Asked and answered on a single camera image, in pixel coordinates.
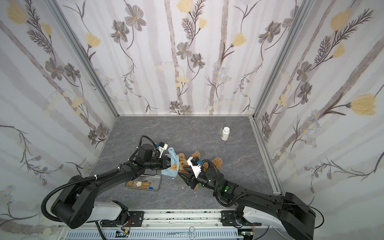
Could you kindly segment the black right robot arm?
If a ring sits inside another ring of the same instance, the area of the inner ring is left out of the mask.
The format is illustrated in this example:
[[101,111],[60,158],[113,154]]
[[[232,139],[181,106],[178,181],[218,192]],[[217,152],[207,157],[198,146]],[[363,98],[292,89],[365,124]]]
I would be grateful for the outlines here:
[[250,212],[264,213],[278,220],[289,236],[295,240],[312,240],[317,210],[305,204],[296,195],[267,195],[246,189],[225,179],[216,166],[208,160],[203,160],[198,166],[183,167],[178,175],[184,182],[195,189],[196,186],[213,191],[213,197],[225,207],[236,206],[235,216],[243,224],[257,223],[250,219]]

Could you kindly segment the light blue fleece hoodie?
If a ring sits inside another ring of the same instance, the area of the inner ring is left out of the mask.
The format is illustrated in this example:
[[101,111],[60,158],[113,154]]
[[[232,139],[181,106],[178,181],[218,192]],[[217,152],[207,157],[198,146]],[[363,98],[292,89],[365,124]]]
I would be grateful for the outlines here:
[[161,173],[163,176],[176,178],[180,170],[180,157],[172,147],[168,148],[167,156],[170,158],[170,167],[162,170]]

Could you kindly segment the brown teddy bear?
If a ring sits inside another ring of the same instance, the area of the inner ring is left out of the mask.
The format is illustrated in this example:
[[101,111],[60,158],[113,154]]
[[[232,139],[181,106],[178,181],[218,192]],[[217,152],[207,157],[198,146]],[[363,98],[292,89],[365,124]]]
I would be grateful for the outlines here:
[[[185,170],[186,167],[194,167],[199,166],[202,163],[201,154],[199,152],[195,152],[191,157],[186,158],[183,153],[177,154],[179,157],[180,168],[178,171],[178,176],[184,179],[183,176],[180,176],[181,173],[189,174],[190,172]],[[219,170],[223,165],[223,160],[221,158],[214,158],[212,163]]]

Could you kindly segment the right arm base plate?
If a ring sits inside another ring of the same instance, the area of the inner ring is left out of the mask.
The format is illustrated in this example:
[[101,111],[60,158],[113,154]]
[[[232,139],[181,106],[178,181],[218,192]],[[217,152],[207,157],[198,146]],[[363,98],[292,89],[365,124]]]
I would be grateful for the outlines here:
[[243,217],[237,217],[234,210],[221,211],[221,223],[224,227],[259,227],[261,223],[250,223]]

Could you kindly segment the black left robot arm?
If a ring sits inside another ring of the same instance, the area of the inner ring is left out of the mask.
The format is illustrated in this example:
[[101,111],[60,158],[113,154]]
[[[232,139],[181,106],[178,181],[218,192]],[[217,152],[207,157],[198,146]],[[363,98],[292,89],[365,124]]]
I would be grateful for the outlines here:
[[74,176],[47,194],[41,204],[43,216],[71,229],[96,221],[95,214],[100,210],[95,203],[100,194],[139,178],[146,170],[165,170],[171,166],[171,159],[163,154],[167,147],[163,142],[155,143],[148,136],[141,136],[127,162],[102,174],[86,178]]

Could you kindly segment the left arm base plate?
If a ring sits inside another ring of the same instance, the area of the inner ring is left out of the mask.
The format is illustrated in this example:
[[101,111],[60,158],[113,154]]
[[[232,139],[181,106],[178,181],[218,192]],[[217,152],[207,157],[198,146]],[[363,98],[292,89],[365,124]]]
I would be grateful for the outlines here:
[[102,227],[141,227],[144,220],[144,211],[123,211],[116,220],[101,220]]

